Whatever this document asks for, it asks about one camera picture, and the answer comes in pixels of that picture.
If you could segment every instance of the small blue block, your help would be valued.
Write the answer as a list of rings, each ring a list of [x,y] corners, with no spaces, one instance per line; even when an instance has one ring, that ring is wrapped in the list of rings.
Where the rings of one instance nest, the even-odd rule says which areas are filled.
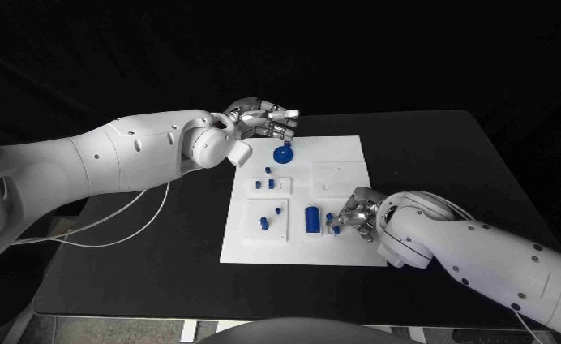
[[[261,217],[259,222],[261,222],[261,229],[262,229],[262,230],[267,230],[267,229],[268,229],[267,218],[265,218],[265,217]]]
[[[306,233],[321,233],[319,225],[319,208],[316,206],[306,208]]]

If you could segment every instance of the table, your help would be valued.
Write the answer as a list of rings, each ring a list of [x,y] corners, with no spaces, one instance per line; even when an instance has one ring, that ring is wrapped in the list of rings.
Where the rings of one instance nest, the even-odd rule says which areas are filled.
[[[431,191],[477,220],[559,249],[467,112],[304,116],[297,132],[359,135],[373,188],[386,194]],[[303,316],[370,325],[520,328],[512,311],[457,283],[437,261],[425,269],[220,264],[233,172],[225,161],[171,182],[157,220],[127,242],[96,249],[62,246],[34,297],[39,314]],[[147,191],[117,218],[69,240],[108,243],[130,235],[151,218],[163,191],[164,186]],[[105,217],[137,194],[89,198],[76,226]]]

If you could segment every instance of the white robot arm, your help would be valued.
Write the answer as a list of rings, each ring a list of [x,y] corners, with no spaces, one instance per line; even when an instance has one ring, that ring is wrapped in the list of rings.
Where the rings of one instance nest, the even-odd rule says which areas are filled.
[[[297,117],[297,110],[252,97],[223,113],[132,115],[75,137],[0,147],[0,253],[63,204],[153,188],[226,157],[241,167],[251,156],[242,139],[258,133],[290,141]]]
[[[454,213],[466,215],[457,220]],[[391,265],[424,269],[432,257],[451,277],[505,307],[561,331],[561,254],[471,219],[425,191],[383,196],[357,187],[329,226],[350,225]]]

